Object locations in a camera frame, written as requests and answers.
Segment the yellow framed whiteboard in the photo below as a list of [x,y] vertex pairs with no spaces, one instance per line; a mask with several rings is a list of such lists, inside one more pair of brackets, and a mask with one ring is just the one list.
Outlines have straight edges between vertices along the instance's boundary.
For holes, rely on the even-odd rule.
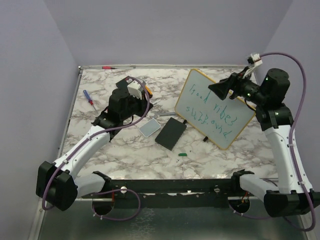
[[174,111],[221,150],[226,150],[255,117],[240,98],[224,100],[208,86],[215,82],[197,69],[190,70]]

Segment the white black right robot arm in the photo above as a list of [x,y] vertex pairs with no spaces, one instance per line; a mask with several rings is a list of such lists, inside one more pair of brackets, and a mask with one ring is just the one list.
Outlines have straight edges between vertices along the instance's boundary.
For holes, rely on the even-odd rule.
[[319,192],[314,191],[303,172],[294,141],[294,118],[283,102],[289,87],[288,73],[279,68],[269,69],[261,85],[253,83],[242,71],[208,86],[221,100],[232,91],[231,100],[242,97],[256,105],[255,116],[271,145],[278,185],[241,170],[233,173],[229,189],[236,196],[244,192],[254,195],[273,218],[305,215],[320,204]]

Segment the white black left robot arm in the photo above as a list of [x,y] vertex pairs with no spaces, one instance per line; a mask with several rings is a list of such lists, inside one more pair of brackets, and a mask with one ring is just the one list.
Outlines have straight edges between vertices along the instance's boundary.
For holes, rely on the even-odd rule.
[[76,198],[89,194],[97,194],[103,198],[110,193],[111,186],[106,175],[97,171],[78,177],[78,173],[120,130],[136,124],[135,121],[124,124],[126,119],[138,116],[142,120],[147,115],[153,107],[151,97],[146,86],[129,85],[113,90],[108,106],[95,118],[83,138],[54,162],[44,161],[39,166],[36,195],[42,199],[43,210],[56,207],[65,211]]

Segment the yellow black utility knife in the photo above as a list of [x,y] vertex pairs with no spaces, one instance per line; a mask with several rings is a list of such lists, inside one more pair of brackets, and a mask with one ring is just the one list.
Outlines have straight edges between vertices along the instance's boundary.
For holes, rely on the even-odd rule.
[[151,99],[153,97],[153,93],[151,92],[151,90],[147,86],[145,86],[145,89],[147,90],[148,96]]

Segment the silver open-end wrench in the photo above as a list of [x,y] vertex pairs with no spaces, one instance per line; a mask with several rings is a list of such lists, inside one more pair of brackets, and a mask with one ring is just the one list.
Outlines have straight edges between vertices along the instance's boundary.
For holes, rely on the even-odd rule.
[[159,117],[169,117],[169,116],[176,116],[176,112],[152,112],[150,117],[151,118],[159,118]]

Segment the white grey rectangular eraser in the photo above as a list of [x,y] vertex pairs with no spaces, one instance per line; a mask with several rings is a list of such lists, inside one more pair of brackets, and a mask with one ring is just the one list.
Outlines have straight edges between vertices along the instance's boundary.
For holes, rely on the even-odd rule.
[[157,130],[159,130],[161,128],[161,125],[157,122],[156,119],[152,118],[151,120],[149,120],[147,123],[145,123],[144,125],[142,125],[139,128],[139,131],[142,133],[142,135],[144,137],[149,137],[151,136],[153,133],[155,133]]

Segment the small dark grey foam block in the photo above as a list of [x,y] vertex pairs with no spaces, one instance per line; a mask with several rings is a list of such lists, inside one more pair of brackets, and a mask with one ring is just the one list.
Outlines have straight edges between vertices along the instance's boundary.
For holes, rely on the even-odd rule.
[[132,82],[132,77],[131,76],[127,76],[125,78],[123,78],[122,80],[118,81],[115,85],[118,89],[128,89],[128,85]]

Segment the large dark grey foam block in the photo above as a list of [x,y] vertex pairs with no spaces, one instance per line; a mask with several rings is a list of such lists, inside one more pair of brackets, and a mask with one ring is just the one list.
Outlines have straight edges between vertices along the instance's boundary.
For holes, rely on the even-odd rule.
[[155,142],[172,151],[186,128],[187,126],[183,122],[171,117],[155,138]]

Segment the blue red screwdriver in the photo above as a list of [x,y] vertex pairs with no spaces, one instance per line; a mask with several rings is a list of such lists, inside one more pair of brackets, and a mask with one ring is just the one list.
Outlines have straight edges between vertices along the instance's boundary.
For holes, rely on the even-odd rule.
[[93,109],[96,111],[97,109],[94,106],[94,102],[92,100],[92,98],[90,97],[89,93],[87,92],[87,90],[83,90],[83,94],[85,96],[85,98],[87,99],[88,103],[93,107]]

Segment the red marker on rail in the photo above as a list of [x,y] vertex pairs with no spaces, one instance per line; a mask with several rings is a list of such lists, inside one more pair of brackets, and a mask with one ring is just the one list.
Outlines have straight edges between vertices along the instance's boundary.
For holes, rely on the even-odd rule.
[[102,66],[101,69],[103,70],[116,70],[117,68],[116,67],[113,67],[113,66]]

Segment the black front mounting rail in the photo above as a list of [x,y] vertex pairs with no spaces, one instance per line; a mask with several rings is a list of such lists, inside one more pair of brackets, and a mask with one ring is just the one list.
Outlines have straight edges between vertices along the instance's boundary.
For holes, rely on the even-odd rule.
[[116,207],[133,207],[139,195],[142,208],[227,208],[228,199],[240,200],[246,192],[233,178],[213,179],[111,179],[98,193],[86,193],[88,199],[109,199]]

